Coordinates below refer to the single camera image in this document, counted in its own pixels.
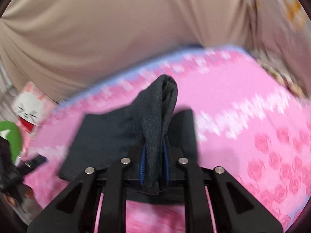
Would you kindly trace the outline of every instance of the green plush toy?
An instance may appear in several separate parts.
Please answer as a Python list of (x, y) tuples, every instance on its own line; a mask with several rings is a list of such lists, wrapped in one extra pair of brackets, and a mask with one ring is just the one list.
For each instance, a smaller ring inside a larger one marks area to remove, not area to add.
[(10, 143), (11, 159), (15, 163), (16, 158), (21, 153), (22, 138), (21, 132), (15, 123), (10, 121), (0, 122), (0, 136)]

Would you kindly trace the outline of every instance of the metal pin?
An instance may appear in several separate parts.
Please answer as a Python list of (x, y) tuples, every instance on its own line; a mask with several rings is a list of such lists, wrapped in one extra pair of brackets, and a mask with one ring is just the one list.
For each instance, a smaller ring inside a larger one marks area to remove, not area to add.
[(129, 164), (130, 162), (131, 162), (131, 160), (130, 160), (129, 158), (122, 158), (122, 159), (121, 159), (121, 163), (122, 163), (122, 164), (127, 165), (127, 164)]
[(217, 172), (218, 174), (223, 174), (225, 172), (225, 169), (222, 166), (217, 166), (215, 168), (215, 172)]
[(93, 167), (88, 167), (85, 169), (86, 174), (92, 174), (93, 172), (95, 172), (95, 169)]
[(185, 165), (185, 164), (187, 164), (187, 163), (189, 162), (189, 160), (188, 160), (187, 158), (180, 158), (180, 159), (178, 160), (178, 162), (181, 163), (181, 164), (183, 164), (183, 165)]

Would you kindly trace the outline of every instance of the pink blanket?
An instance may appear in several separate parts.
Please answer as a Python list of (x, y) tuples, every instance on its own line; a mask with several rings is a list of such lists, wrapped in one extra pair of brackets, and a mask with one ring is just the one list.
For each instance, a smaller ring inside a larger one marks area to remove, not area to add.
[[(47, 206), (66, 187), (56, 175), (84, 114), (129, 104), (163, 73), (177, 82), (176, 109), (195, 112), (200, 166), (225, 167), (287, 229), (311, 196), (311, 112), (234, 50), (207, 50), (142, 69), (55, 112), (27, 155), (49, 159), (25, 179), (39, 204)], [(184, 232), (181, 206), (127, 202), (126, 212), (127, 232)]]

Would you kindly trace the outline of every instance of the beige fabric backdrop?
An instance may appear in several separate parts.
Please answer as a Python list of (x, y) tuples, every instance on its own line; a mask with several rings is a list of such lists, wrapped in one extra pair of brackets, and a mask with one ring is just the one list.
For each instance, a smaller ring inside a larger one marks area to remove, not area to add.
[(179, 46), (252, 45), (246, 0), (13, 0), (0, 56), (21, 89), (59, 101)]

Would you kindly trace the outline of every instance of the black fabric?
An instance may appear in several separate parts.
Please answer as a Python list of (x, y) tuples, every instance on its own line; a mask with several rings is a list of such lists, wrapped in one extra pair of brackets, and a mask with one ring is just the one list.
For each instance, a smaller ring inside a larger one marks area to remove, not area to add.
[(185, 110), (172, 117), (176, 101), (175, 81), (161, 75), (131, 105), (104, 115), (86, 115), (60, 177), (73, 180), (88, 166), (107, 168), (127, 156), (131, 147), (145, 143), (143, 191), (159, 194), (162, 141), (166, 134), (172, 146), (181, 148), (190, 159), (197, 159), (192, 111)]

